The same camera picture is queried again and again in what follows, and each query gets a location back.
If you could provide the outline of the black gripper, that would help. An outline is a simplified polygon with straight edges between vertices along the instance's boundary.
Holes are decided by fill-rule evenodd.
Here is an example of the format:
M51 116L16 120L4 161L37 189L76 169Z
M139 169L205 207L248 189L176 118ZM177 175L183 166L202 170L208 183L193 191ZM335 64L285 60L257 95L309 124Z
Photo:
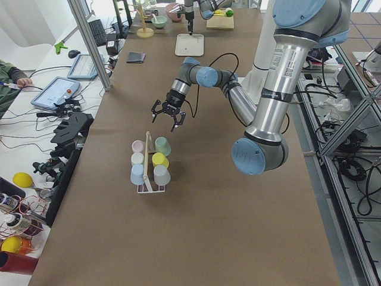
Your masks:
M165 101L162 103L160 100L156 100L151 108L152 123L160 113L165 113L171 116L174 120L171 132L181 126L185 120L186 113L181 111L181 106L184 103L185 95L179 92L168 92Z

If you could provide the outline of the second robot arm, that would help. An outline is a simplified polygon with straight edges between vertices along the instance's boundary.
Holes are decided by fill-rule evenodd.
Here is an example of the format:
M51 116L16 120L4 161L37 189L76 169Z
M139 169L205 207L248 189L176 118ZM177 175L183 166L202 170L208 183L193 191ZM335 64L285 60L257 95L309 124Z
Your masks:
M188 33L193 35L193 20L194 20L194 10L193 3L194 0L184 1L184 4L180 4L176 10L177 16L184 14L185 19L188 21ZM214 12L219 8L229 8L232 6L232 0L197 0L199 6L199 12L204 20L209 20Z

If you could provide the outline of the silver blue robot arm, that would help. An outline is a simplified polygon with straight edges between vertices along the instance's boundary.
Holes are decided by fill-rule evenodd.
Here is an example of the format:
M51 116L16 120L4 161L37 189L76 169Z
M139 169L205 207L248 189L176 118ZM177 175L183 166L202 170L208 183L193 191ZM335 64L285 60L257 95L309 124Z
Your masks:
M288 145L280 128L292 101L309 50L345 42L349 34L350 1L276 1L266 17L274 25L275 47L258 104L253 103L232 71L205 67L184 59L164 101L152 106L153 116L164 113L183 124L181 110L192 85L218 87L245 126L232 148L235 166L247 175L280 167Z

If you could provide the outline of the person hand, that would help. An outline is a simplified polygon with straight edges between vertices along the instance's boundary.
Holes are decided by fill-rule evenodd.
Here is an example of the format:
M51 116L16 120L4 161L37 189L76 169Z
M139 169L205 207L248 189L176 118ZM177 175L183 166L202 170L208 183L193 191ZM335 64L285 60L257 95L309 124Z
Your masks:
M17 80L17 86L22 89L28 86L32 86L33 81L29 77L23 77Z

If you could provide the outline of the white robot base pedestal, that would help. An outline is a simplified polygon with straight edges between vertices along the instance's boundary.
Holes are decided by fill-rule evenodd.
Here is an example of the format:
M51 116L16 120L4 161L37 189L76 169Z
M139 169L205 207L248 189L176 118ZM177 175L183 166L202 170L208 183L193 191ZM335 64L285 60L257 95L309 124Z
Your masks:
M257 89L261 89L270 68L270 61L276 46L273 37L276 28L276 24L273 20L274 3L274 0L268 2L252 70L242 81L242 86L248 92L254 92Z

